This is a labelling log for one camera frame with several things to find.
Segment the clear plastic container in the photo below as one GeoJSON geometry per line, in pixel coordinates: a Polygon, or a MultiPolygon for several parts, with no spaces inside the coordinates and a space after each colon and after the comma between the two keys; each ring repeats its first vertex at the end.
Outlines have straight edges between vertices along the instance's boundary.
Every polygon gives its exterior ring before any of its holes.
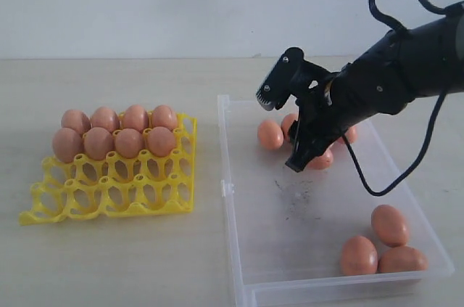
{"type": "MultiPolygon", "coordinates": [[[[326,171],[295,173],[284,163],[291,148],[264,151],[257,126],[264,118],[280,123],[288,112],[266,112],[255,101],[218,97],[223,158],[223,197],[228,222],[231,272],[238,307],[316,303],[412,292],[421,282],[447,277],[454,267],[405,182],[385,197],[363,188],[345,146],[332,148],[326,171]],[[428,257],[427,271],[344,277],[339,256],[357,234],[385,251],[370,228],[379,204],[400,209],[410,224],[409,245],[428,257]]],[[[374,189],[399,174],[367,120],[357,126],[353,145],[374,189]]]]}

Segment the brown egg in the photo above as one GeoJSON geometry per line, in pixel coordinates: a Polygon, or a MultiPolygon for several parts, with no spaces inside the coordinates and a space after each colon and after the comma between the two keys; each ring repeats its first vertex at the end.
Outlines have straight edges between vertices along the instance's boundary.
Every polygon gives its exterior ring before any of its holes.
{"type": "Polygon", "coordinates": [[[165,127],[170,131],[178,127],[177,115],[167,105],[155,107],[152,111],[152,127],[165,127]]]}
{"type": "Polygon", "coordinates": [[[157,157],[168,156],[177,146],[175,135],[166,127],[154,127],[146,136],[148,150],[157,157]]]}
{"type": "Polygon", "coordinates": [[[312,159],[308,164],[307,167],[309,169],[315,169],[317,171],[322,171],[323,169],[327,169],[332,165],[334,162],[334,154],[330,151],[330,148],[327,149],[322,156],[316,157],[312,159]]]}
{"type": "Polygon", "coordinates": [[[378,264],[374,244],[363,236],[350,238],[341,250],[340,266],[345,276],[375,274],[378,264]]]}
{"type": "Polygon", "coordinates": [[[80,110],[67,110],[61,117],[61,127],[71,128],[80,135],[91,128],[90,120],[87,115],[80,110]]]}
{"type": "Polygon", "coordinates": [[[125,158],[135,158],[144,148],[144,137],[132,128],[125,128],[115,136],[116,152],[125,158]]]}
{"type": "Polygon", "coordinates": [[[108,132],[112,133],[116,129],[119,129],[120,122],[117,113],[111,110],[109,107],[99,107],[96,109],[92,117],[90,118],[92,128],[101,127],[105,128],[108,132]]]}
{"type": "Polygon", "coordinates": [[[71,163],[74,157],[84,151],[82,137],[71,128],[61,128],[51,141],[51,148],[58,160],[71,163]]]}
{"type": "Polygon", "coordinates": [[[425,271],[428,260],[424,253],[413,247],[393,247],[388,249],[378,262],[380,273],[425,271]]]}
{"type": "Polygon", "coordinates": [[[379,205],[370,216],[370,223],[380,241],[389,247],[406,245],[410,231],[406,218],[391,205],[379,205]]]}
{"type": "Polygon", "coordinates": [[[132,105],[125,112],[122,119],[123,128],[132,128],[138,132],[150,127],[148,112],[141,105],[132,105]]]}
{"type": "Polygon", "coordinates": [[[109,151],[115,149],[113,136],[102,127],[94,127],[87,132],[84,139],[84,150],[92,160],[104,160],[109,151]]]}
{"type": "Polygon", "coordinates": [[[267,150],[276,150],[283,144],[281,127],[273,120],[264,120],[258,126],[258,140],[267,150]]]}
{"type": "MultiPolygon", "coordinates": [[[[354,142],[356,142],[357,140],[357,130],[356,130],[356,126],[353,126],[353,127],[349,127],[348,128],[348,131],[345,133],[345,136],[347,137],[348,139],[348,142],[350,144],[353,144],[354,142]]],[[[336,140],[338,143],[340,144],[344,144],[345,142],[343,141],[343,138],[339,137],[337,140],[336,140]]]]}
{"type": "Polygon", "coordinates": [[[294,121],[298,120],[298,115],[296,113],[289,113],[285,116],[281,123],[281,129],[283,133],[283,138],[286,141],[289,141],[289,129],[294,121]]]}

